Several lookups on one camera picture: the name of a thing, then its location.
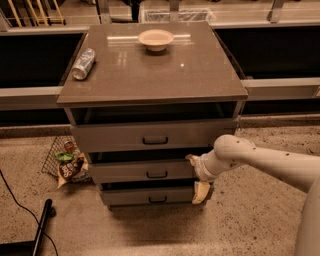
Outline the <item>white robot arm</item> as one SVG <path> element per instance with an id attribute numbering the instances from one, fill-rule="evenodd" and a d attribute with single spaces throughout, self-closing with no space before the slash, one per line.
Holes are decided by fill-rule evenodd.
<path id="1" fill-rule="evenodd" d="M 307 193 L 297 232 L 294 256 L 320 256 L 320 157 L 256 146 L 234 135 L 222 135 L 214 148 L 186 158 L 199 178 L 192 203 L 202 203 L 210 184 L 223 172 L 241 165 L 254 167 Z"/>

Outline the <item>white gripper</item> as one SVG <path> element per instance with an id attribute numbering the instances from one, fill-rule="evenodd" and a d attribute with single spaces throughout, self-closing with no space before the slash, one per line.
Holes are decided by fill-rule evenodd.
<path id="1" fill-rule="evenodd" d="M 202 203 L 207 197 L 210 190 L 210 183 L 216 179 L 216 175 L 212 174 L 205 165 L 205 156 L 197 156 L 188 154 L 185 157 L 186 160 L 194 166 L 195 173 L 201 181 L 194 183 L 194 196 L 192 199 L 193 204 Z"/>

